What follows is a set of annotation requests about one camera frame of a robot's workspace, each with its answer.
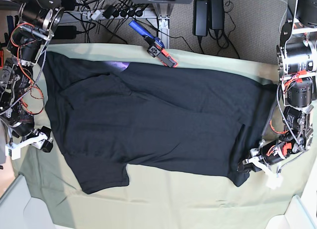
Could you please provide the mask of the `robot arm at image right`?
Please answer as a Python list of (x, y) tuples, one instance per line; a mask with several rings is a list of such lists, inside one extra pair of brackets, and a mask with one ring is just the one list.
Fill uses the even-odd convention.
[(288, 0), (285, 23), (276, 47), (279, 81), (273, 108), (278, 108), (284, 129), (278, 139), (262, 140), (251, 149), (237, 171), (264, 171), (291, 155), (302, 155), (313, 140), (313, 104), (317, 99), (317, 0)]

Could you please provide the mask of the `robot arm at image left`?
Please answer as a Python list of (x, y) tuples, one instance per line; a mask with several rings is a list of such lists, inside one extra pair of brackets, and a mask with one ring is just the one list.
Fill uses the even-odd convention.
[(35, 112), (23, 100), (32, 91), (40, 91), (33, 67), (46, 61), (46, 49), (63, 16), (61, 0), (10, 0), (20, 5), (18, 23), (11, 31), (7, 50), (11, 56), (0, 69), (0, 119), (9, 134), (5, 154), (20, 158), (22, 148), (33, 145), (50, 152), (51, 129), (35, 129)]

